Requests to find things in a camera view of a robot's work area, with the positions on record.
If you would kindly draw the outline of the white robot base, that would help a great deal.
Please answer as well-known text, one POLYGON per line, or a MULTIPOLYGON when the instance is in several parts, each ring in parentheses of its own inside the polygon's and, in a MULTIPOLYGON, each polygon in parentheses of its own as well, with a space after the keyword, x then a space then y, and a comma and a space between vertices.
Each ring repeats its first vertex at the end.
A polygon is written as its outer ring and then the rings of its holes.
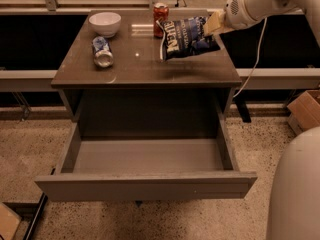
POLYGON ((267 240, 320 240, 320 128, 294 138, 281 156, 270 195, 267 240))

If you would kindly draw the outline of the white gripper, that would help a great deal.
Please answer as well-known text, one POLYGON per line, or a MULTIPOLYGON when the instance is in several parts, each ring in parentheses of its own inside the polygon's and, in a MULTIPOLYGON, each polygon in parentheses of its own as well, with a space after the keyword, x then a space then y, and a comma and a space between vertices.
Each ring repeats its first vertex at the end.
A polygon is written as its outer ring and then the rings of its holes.
POLYGON ((214 11, 203 25, 205 36, 222 34, 230 28, 247 29, 258 23, 248 12, 246 0, 227 0, 224 11, 214 11))

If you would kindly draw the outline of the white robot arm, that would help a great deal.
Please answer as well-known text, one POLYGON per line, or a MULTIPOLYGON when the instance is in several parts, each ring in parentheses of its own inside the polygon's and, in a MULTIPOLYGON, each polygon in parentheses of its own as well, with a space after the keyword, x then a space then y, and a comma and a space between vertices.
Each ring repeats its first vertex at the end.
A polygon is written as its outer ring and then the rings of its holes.
POLYGON ((204 35, 215 31, 250 28, 263 19, 300 9, 320 45, 320 0, 227 0, 223 10, 215 10, 204 24, 204 35))

